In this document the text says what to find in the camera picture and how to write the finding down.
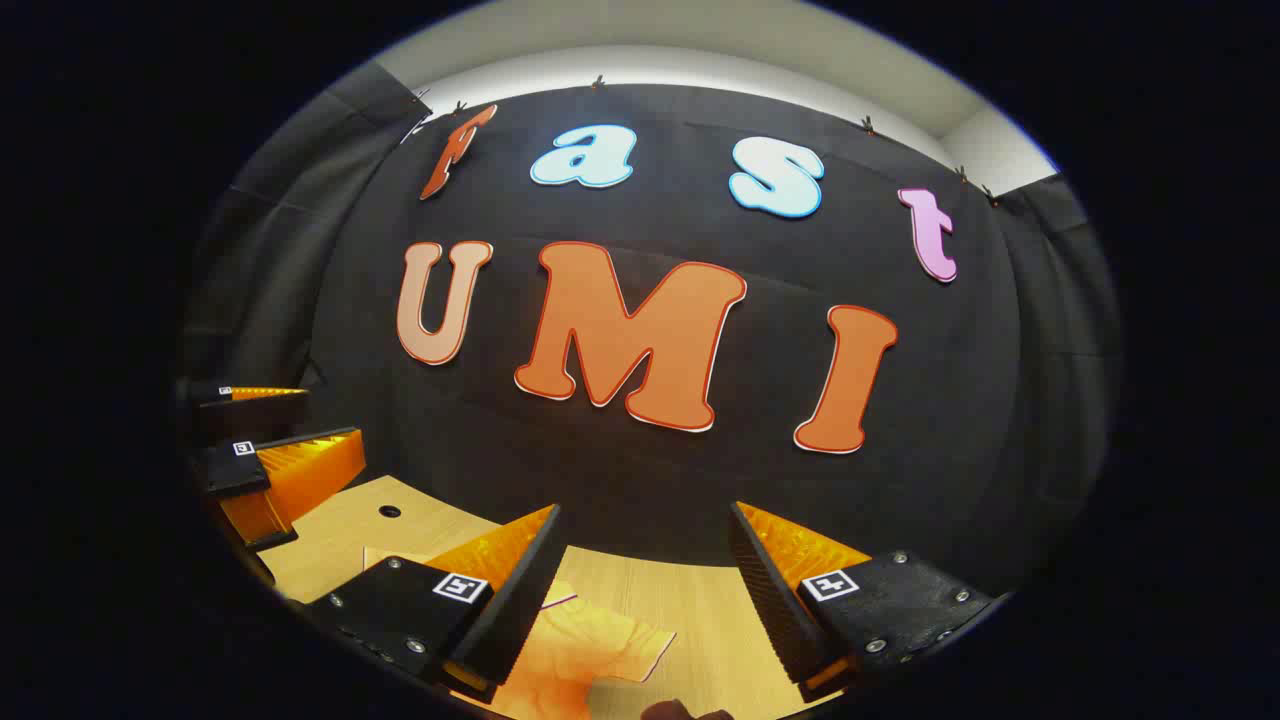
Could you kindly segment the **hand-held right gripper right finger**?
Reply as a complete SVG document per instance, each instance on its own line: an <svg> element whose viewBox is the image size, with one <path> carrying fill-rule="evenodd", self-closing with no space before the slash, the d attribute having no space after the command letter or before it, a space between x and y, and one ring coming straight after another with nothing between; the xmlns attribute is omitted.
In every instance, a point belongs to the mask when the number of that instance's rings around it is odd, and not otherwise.
<svg viewBox="0 0 1280 720"><path fill-rule="evenodd" d="M869 555L741 501L730 548L772 650L808 702L933 664L1001 606L909 550Z"/></svg>

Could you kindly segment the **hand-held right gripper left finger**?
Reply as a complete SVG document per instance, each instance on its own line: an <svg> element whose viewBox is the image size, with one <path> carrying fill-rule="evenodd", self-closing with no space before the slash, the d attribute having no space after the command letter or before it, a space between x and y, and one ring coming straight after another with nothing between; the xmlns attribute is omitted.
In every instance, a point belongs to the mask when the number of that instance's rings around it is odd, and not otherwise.
<svg viewBox="0 0 1280 720"><path fill-rule="evenodd" d="M489 703L562 557L553 503L425 561L390 553L306 603L305 616L416 682Z"/></svg>

